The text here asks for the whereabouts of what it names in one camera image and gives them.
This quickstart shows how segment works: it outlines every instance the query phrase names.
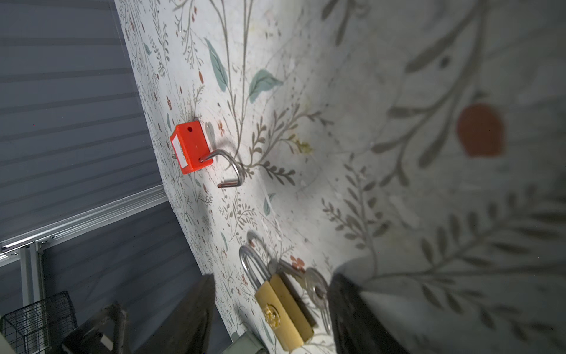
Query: padlock body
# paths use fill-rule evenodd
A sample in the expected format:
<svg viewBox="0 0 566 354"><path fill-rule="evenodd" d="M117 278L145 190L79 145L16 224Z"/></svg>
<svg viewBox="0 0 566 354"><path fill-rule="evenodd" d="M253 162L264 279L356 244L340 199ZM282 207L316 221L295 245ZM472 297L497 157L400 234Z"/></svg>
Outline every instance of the padlock body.
<svg viewBox="0 0 566 354"><path fill-rule="evenodd" d="M212 159L200 162L201 157L209 155L210 149L199 121L179 124L169 138L183 174L195 172L212 165Z"/></svg>
<svg viewBox="0 0 566 354"><path fill-rule="evenodd" d="M263 283L255 298L285 351L303 346L312 337L311 325L279 275Z"/></svg>

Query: brass padlock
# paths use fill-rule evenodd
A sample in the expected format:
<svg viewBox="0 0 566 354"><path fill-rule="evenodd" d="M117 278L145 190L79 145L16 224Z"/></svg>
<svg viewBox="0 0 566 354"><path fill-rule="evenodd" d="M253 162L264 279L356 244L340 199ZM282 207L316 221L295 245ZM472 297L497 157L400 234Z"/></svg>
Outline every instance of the brass padlock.
<svg viewBox="0 0 566 354"><path fill-rule="evenodd" d="M244 272L256 289L255 300L283 350L292 351L303 346L313 335L312 327L281 277L274 274L270 278L265 264L256 251L248 245L241 246L239 254ZM254 261L260 272L263 278L261 282L250 268L249 259Z"/></svg>

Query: metal shackle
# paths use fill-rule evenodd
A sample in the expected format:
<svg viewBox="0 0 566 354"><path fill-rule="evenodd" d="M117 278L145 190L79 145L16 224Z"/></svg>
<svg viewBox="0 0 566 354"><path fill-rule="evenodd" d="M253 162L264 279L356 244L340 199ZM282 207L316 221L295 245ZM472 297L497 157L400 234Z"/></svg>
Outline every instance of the metal shackle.
<svg viewBox="0 0 566 354"><path fill-rule="evenodd" d="M259 290L259 287L265 282L267 282L270 278L269 272L267 271L267 267L261 261L258 253L254 251L248 245L242 245L239 251L240 261L242 262L242 267L244 268L244 273L246 273L247 277L249 278L251 284L254 286L255 290ZM253 269L250 267L249 260L252 260L256 267L260 272L260 276L263 278L263 281L260 282L258 277L255 275Z"/></svg>
<svg viewBox="0 0 566 354"><path fill-rule="evenodd" d="M225 159L228 160L234 171L236 171L236 176L238 177L238 180L234 182L219 183L218 188L240 187L244 183L244 180L246 179L246 175L242 173L242 171L240 171L240 168L238 167L238 163L236 162L236 160L234 160L234 158L230 156L230 154L227 153L226 151L222 149L216 149L213 152L211 152L209 155L199 158L199 162L203 163L206 160L210 160L218 155L223 156Z"/></svg>

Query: white label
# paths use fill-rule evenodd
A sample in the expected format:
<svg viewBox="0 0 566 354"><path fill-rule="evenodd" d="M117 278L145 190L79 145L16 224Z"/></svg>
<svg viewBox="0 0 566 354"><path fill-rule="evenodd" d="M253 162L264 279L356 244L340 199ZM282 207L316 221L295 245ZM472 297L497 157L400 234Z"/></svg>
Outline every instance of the white label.
<svg viewBox="0 0 566 354"><path fill-rule="evenodd" d="M181 165L181 168L187 167L187 160L185 159L185 155L183 154L183 149L181 148L179 137L176 135L173 138L173 149L175 149L175 154L177 155L177 160L179 160L179 165Z"/></svg>

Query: floral wallpaper surface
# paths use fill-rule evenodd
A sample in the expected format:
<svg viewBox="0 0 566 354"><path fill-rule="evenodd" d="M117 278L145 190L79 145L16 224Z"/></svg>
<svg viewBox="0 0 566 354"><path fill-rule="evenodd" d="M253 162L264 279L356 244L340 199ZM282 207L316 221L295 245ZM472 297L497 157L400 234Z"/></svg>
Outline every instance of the floral wallpaper surface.
<svg viewBox="0 0 566 354"><path fill-rule="evenodd" d="M566 351L566 3L116 0L165 190L230 334L238 248L343 272L412 353ZM199 120L236 157L182 175ZM321 313L296 353L333 353Z"/></svg>

